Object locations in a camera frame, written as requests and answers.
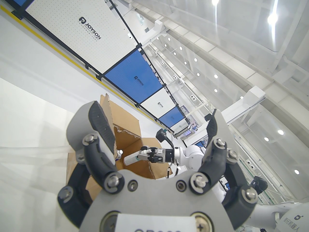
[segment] white ceiling panel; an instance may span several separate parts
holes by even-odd
[[[199,36],[197,36],[196,34],[194,34],[192,32],[187,32],[184,35],[184,37],[187,38],[190,42],[193,42],[193,43],[200,39]]]
[[[197,46],[199,46],[202,50],[209,52],[211,49],[214,48],[214,45],[212,45],[211,43],[205,41],[204,39],[199,39],[198,41],[196,41],[194,44],[196,44]]]
[[[227,63],[233,58],[228,53],[222,51],[217,47],[214,48],[212,51],[210,51],[209,54],[218,59],[219,61],[221,61],[222,63]]]
[[[182,26],[178,26],[174,29],[175,32],[179,33],[180,35],[184,35],[189,32],[187,29],[183,28]]]
[[[175,29],[176,27],[179,26],[179,25],[177,25],[176,23],[174,23],[174,22],[171,21],[171,20],[166,20],[166,21],[164,22],[164,24],[165,24],[168,28],[170,28],[170,29]]]
[[[289,95],[288,92],[284,91],[276,83],[272,83],[266,90],[265,93],[273,99],[275,102],[279,103],[282,99]]]
[[[235,58],[232,58],[229,62],[226,63],[226,65],[239,75],[243,76],[245,79],[249,78],[252,74],[255,73],[254,70]]]
[[[263,89],[271,83],[271,81],[269,81],[257,72],[250,76],[248,78],[248,81],[250,81],[253,85],[258,86],[260,89]]]

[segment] ceiling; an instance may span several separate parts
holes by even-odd
[[[251,63],[290,91],[299,91],[300,98],[305,96],[303,101],[308,100],[308,0],[219,0],[217,6],[212,0],[134,1],[203,36],[208,45],[218,46]],[[270,25],[267,19],[274,11],[278,21]],[[189,80],[215,107],[225,109],[246,91],[239,88],[241,84],[236,86],[225,77],[228,70],[219,72],[212,66],[212,59],[201,57],[200,50],[195,50],[183,38],[184,33],[179,32],[186,30],[181,26],[177,27],[179,30],[168,31],[168,35],[153,40],[153,44],[167,61],[172,61],[182,79]],[[303,166],[309,152],[298,137],[263,107],[238,119],[234,126],[293,189],[297,198],[308,194],[305,181],[309,175]],[[280,136],[279,129],[287,133]],[[294,169],[300,170],[301,176],[295,176]]]
[[[309,96],[308,0],[135,1],[301,92],[303,100]],[[273,26],[267,21],[272,12],[278,16]]]

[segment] ceiling light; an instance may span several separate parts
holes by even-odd
[[[270,25],[275,25],[278,20],[278,15],[276,13],[272,13],[269,15],[267,22]]]
[[[211,0],[211,3],[213,4],[213,6],[216,6],[218,4],[219,0]]]

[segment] logo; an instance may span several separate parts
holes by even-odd
[[[82,24],[86,23],[86,20],[85,20],[84,17],[81,17],[81,18],[79,19],[79,21],[80,21]]]
[[[301,217],[303,217],[303,216],[297,215],[297,216],[294,217],[294,220],[299,220]]]
[[[137,82],[138,82],[140,85],[144,86],[144,83],[142,83],[142,81],[138,78],[138,76],[134,76],[134,79],[137,80]]]
[[[93,33],[95,35],[94,38],[97,38],[97,40],[101,39],[100,35],[96,32],[96,30],[94,30],[89,23],[86,24],[87,20],[84,17],[80,17],[79,22],[83,25],[83,27],[85,27],[87,31],[89,31],[89,33]]]

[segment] screw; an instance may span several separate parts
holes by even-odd
[[[67,189],[62,190],[62,191],[59,193],[59,197],[60,197],[61,199],[67,199],[69,196],[70,196],[70,191],[68,191]]]
[[[114,232],[116,228],[118,212],[110,212],[102,219],[100,232]]]
[[[194,213],[192,216],[195,216],[195,225],[196,232],[212,232],[212,223],[210,219],[203,213]]]
[[[194,180],[194,184],[196,187],[202,189],[206,186],[206,181],[203,179],[202,176],[197,176],[196,179]]]
[[[248,203],[256,203],[258,201],[257,192],[252,187],[246,190],[242,190],[241,194],[244,200]]]
[[[73,196],[73,188],[70,186],[63,187],[59,191],[58,196],[61,200],[63,200],[63,203],[68,202]]]
[[[228,150],[228,151],[227,151],[227,154],[229,155],[229,157],[230,157],[231,159],[237,159],[237,153],[236,153],[235,151],[233,151],[233,150]]]
[[[184,192],[187,189],[186,183],[182,180],[177,181],[176,189],[180,192]]]
[[[85,142],[88,143],[88,144],[92,143],[94,139],[95,139],[95,137],[93,135],[86,135],[85,138],[84,138]]]
[[[107,182],[107,185],[110,188],[116,187],[118,186],[118,184],[119,184],[119,178],[116,175],[111,176]]]
[[[223,147],[225,145],[225,142],[223,142],[221,139],[217,139],[217,145]]]
[[[246,190],[246,197],[248,200],[252,200],[256,198],[256,191],[252,188]]]
[[[129,191],[131,191],[131,192],[136,191],[137,187],[138,187],[137,181],[135,181],[135,180],[129,181],[129,183],[128,183],[128,190]]]

